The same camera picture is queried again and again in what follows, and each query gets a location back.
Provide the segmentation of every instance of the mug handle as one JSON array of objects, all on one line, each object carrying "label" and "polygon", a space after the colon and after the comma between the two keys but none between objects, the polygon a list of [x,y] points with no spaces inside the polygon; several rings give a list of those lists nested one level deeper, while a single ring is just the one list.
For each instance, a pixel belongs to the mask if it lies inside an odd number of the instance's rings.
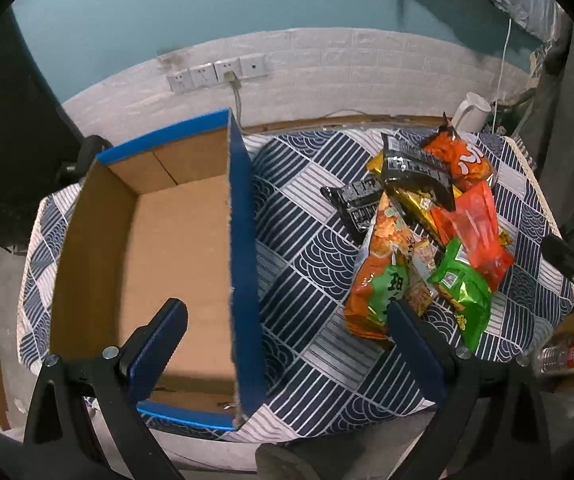
[{"label": "mug handle", "polygon": [[474,105],[471,104],[466,99],[462,103],[460,103],[460,106],[458,107],[458,109],[454,113],[453,117],[451,118],[451,126],[456,128],[456,131],[458,130],[458,123],[460,122],[460,120],[473,107],[474,107]]}]

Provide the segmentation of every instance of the orange snack bag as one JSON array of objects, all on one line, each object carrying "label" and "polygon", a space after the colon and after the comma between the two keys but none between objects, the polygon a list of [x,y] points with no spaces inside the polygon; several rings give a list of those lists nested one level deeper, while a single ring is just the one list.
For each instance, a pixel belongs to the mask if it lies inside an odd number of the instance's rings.
[{"label": "orange snack bag", "polygon": [[500,245],[496,205],[490,187],[478,182],[456,199],[456,210],[431,209],[443,244],[459,238],[471,267],[479,272],[492,291],[497,290],[513,256]]},{"label": "orange snack bag", "polygon": [[449,164],[453,183],[461,191],[471,189],[482,180],[491,186],[496,170],[489,159],[477,146],[461,139],[447,118],[444,119],[446,124],[440,126],[438,133],[423,144],[423,149]]},{"label": "orange snack bag", "polygon": [[345,324],[353,335],[387,339],[387,328],[375,314],[382,315],[389,300],[404,293],[413,245],[414,234],[403,220],[400,204],[383,193],[358,252],[358,271],[345,301]]}]

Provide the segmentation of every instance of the white mug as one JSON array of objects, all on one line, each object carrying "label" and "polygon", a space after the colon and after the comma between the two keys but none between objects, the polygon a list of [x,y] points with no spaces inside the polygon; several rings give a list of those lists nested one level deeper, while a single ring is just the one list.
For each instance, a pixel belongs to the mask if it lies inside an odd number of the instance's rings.
[{"label": "white mug", "polygon": [[460,103],[451,120],[457,132],[478,133],[483,129],[491,106],[484,97],[474,92],[467,92],[467,98]]}]

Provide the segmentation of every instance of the concrete floor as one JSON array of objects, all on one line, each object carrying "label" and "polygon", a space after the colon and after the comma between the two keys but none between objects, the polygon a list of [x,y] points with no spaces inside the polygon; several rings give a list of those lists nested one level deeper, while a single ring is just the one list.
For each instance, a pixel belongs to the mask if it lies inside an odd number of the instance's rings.
[{"label": "concrete floor", "polygon": [[[8,419],[13,428],[25,424],[36,377],[19,364],[16,355],[16,308],[25,259],[0,248],[0,360],[8,401]],[[289,448],[309,462],[321,480],[385,479],[411,441],[425,428],[431,412],[383,422],[347,434],[303,439]],[[116,471],[128,474],[107,431],[102,416],[93,418],[96,433]],[[187,468],[255,471],[257,445],[209,442],[159,431],[159,444],[183,475],[189,479],[216,480],[233,477],[222,472],[187,471]],[[237,474],[237,479],[246,475]]]}]

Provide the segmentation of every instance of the wall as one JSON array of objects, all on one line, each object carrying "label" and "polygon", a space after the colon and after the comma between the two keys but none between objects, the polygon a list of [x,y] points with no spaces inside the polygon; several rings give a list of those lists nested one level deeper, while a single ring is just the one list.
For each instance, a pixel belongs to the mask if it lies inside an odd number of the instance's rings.
[{"label": "wall", "polygon": [[[488,0],[17,0],[13,10],[61,102],[164,51],[292,27],[406,32],[499,57],[508,19]],[[528,69],[538,44],[513,27],[508,61]]]},{"label": "wall", "polygon": [[[269,75],[241,81],[242,124],[317,118],[338,110],[452,115],[466,92],[493,99],[500,59],[447,41],[368,28],[295,28],[213,40],[148,60],[78,93],[63,108],[85,136],[117,144],[176,121],[235,108],[221,84],[171,92],[166,73],[264,52]],[[528,74],[505,63],[501,95]]]}]

